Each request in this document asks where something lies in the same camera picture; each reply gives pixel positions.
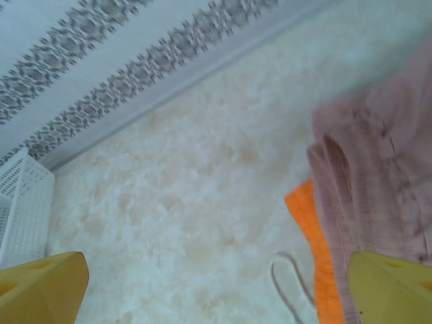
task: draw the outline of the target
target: floor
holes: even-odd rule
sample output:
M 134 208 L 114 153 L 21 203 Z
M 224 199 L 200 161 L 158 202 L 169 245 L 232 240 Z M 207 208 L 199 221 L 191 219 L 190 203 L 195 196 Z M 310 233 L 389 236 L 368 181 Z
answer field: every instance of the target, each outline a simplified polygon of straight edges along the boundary
M 59 169 L 49 252 L 88 261 L 77 324 L 294 323 L 268 262 L 291 253 L 313 287 L 283 203 L 309 176 L 311 111 L 394 71 L 431 17 L 427 0 L 343 1 Z

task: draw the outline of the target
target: plastic crate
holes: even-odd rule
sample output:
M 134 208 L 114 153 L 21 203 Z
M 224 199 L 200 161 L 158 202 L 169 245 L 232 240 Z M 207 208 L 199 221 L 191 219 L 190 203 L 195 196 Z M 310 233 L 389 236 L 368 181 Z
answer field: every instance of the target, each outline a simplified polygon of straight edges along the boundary
M 45 256 L 54 182 L 27 148 L 0 168 L 0 269 Z

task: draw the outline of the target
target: wallpaper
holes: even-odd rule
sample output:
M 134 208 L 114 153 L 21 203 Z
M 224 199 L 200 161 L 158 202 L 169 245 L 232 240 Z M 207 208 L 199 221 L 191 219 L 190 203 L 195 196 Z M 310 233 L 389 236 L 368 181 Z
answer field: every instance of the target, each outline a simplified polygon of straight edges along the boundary
M 0 0 L 0 164 L 55 169 L 334 0 L 60 2 Z

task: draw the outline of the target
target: patterned wallpaper border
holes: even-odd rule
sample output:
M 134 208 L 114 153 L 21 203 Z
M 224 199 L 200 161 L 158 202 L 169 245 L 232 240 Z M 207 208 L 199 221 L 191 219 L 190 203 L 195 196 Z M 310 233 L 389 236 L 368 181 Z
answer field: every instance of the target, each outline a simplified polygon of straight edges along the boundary
M 177 67 L 207 51 L 209 45 L 216 45 L 224 37 L 233 35 L 235 29 L 249 24 L 251 19 L 257 19 L 263 10 L 278 5 L 279 0 L 210 2 L 208 9 L 194 14 L 192 21 L 183 22 L 168 37 L 160 39 L 159 44 L 151 46 L 136 60 L 130 61 L 116 74 L 108 77 L 88 95 L 2 157 L 0 164 L 25 146 L 29 148 L 32 157 L 40 159 L 104 118 L 122 103 L 153 86 L 157 79 L 164 79 L 175 72 Z
M 108 33 L 125 24 L 130 14 L 137 14 L 140 5 L 146 6 L 151 1 L 80 0 L 78 9 L 70 8 L 66 13 L 68 19 L 58 21 L 58 27 L 52 27 L 7 76 L 0 78 L 0 125 L 94 50 L 97 43 L 107 39 Z

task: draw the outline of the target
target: pink towel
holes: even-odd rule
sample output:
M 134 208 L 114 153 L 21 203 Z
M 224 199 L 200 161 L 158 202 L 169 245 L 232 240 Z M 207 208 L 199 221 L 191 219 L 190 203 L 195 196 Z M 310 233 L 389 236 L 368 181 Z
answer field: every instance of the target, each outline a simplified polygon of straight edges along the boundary
M 431 264 L 432 38 L 392 78 L 317 109 L 308 150 L 346 324 L 352 252 Z

